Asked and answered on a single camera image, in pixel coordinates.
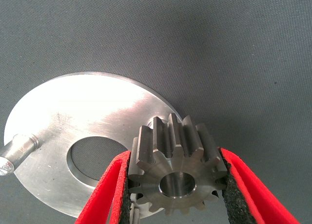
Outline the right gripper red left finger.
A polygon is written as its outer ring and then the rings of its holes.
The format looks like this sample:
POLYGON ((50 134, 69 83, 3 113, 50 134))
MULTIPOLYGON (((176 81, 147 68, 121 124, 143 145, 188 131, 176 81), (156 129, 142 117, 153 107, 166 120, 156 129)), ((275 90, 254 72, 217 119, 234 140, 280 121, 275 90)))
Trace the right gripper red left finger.
POLYGON ((127 179, 130 155, 130 151, 125 151, 114 157, 75 223, 128 224, 130 222, 131 201, 127 179))

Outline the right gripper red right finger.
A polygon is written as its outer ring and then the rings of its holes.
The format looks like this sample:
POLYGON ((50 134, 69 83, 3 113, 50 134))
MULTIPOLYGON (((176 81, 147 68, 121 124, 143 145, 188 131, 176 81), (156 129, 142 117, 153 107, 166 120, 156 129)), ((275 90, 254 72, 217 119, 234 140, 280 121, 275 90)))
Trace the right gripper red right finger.
POLYGON ((299 221, 235 153, 221 148, 229 170, 222 191, 231 224, 297 224, 299 221))

